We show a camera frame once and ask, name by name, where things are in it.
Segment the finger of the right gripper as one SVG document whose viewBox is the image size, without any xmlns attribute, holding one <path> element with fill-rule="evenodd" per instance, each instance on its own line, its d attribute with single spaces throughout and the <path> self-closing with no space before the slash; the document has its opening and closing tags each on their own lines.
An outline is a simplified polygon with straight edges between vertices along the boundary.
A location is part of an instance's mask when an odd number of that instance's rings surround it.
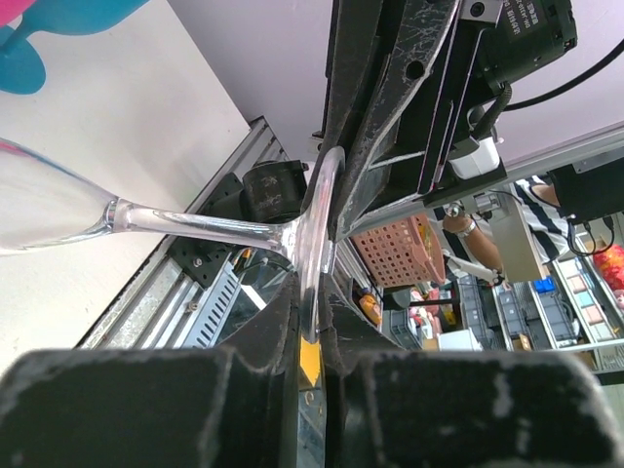
<svg viewBox="0 0 624 468">
<path fill-rule="evenodd" d="M 382 10 L 381 1 L 333 3 L 323 139 L 316 145 L 317 159 L 301 205 L 304 210 L 313 201 L 322 164 L 329 160 L 331 149 L 345 153 L 346 172 L 338 180 L 340 189 L 352 188 L 375 156 L 378 136 L 368 136 L 367 131 L 383 64 L 377 34 Z"/>
<path fill-rule="evenodd" d="M 408 1 L 381 77 L 368 103 L 333 202 L 333 238 L 350 235 L 383 190 L 387 168 L 373 162 L 390 145 L 391 131 L 416 95 L 455 25 L 458 1 Z"/>
</svg>

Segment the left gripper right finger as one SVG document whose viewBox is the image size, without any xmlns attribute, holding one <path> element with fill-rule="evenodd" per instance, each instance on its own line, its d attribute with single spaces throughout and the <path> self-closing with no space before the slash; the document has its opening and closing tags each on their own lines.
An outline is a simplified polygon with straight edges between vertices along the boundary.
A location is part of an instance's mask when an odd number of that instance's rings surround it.
<svg viewBox="0 0 624 468">
<path fill-rule="evenodd" d="M 619 467 L 597 379 L 558 352 L 408 351 L 321 281 L 329 467 Z"/>
</svg>

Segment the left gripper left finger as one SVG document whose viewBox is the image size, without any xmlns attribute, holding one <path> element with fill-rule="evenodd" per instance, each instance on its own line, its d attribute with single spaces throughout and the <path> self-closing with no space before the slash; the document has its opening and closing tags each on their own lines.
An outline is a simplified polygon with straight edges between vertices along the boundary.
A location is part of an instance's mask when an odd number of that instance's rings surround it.
<svg viewBox="0 0 624 468">
<path fill-rule="evenodd" d="M 5 467 L 293 467 L 298 279 L 209 349 L 45 350 L 1 381 Z"/>
</svg>

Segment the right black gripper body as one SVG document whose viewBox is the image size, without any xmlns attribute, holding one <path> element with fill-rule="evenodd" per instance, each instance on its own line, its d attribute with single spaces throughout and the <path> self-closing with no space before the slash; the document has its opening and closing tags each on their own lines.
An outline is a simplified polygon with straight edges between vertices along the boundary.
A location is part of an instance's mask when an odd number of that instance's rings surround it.
<svg viewBox="0 0 624 468">
<path fill-rule="evenodd" d="M 389 58 L 408 1 L 381 1 L 377 34 L 383 64 Z M 498 26 L 498 1 L 458 1 L 460 9 L 427 78 L 390 134 L 390 145 L 372 164 L 389 170 L 383 190 L 367 210 L 440 206 L 501 180 L 501 171 L 462 181 L 449 167 L 451 151 L 473 142 L 468 114 L 491 100 L 495 88 L 480 75 L 478 52 Z"/>
</svg>

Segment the clear wine glass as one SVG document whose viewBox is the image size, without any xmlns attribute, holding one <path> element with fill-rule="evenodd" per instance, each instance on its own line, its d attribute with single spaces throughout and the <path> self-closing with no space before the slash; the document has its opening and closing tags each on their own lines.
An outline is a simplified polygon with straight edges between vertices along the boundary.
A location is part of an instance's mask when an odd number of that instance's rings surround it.
<svg viewBox="0 0 624 468">
<path fill-rule="evenodd" d="M 25 254 L 130 232 L 174 235 L 264 249 L 294 267 L 306 340 L 318 340 L 318 293 L 329 244 L 328 221 L 344 151 L 332 148 L 307 210 L 282 224 L 181 214 L 125 200 L 49 158 L 1 142 L 1 253 Z"/>
</svg>

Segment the cyan plastic wine glass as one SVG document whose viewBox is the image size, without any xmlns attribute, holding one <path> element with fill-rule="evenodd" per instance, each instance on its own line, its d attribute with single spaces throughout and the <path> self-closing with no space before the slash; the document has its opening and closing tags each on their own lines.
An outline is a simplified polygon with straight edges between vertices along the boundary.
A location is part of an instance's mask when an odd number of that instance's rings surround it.
<svg viewBox="0 0 624 468">
<path fill-rule="evenodd" d="M 1 27 L 1 90 L 15 95 L 38 92 L 46 81 L 40 55 L 29 42 L 46 32 L 84 36 L 103 32 L 142 7 L 142 1 L 35 1 L 20 17 Z"/>
</svg>

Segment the magenta wine glass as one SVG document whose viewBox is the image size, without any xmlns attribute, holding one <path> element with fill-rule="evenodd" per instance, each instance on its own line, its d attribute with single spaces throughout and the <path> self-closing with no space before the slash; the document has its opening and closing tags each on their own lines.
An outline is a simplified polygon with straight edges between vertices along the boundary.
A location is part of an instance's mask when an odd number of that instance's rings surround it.
<svg viewBox="0 0 624 468">
<path fill-rule="evenodd" d="M 20 17 L 35 0 L 0 0 L 0 26 L 4 27 Z"/>
</svg>

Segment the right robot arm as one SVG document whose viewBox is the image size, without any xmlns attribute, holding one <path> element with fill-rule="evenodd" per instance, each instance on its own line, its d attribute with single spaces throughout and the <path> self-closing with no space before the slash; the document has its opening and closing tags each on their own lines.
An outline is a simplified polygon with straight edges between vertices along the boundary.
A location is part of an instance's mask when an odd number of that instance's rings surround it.
<svg viewBox="0 0 624 468">
<path fill-rule="evenodd" d="M 322 156 L 344 161 L 323 233 L 339 241 L 483 192 L 503 168 L 455 163 L 489 137 L 511 86 L 576 46 L 567 1 L 336 1 Z"/>
</svg>

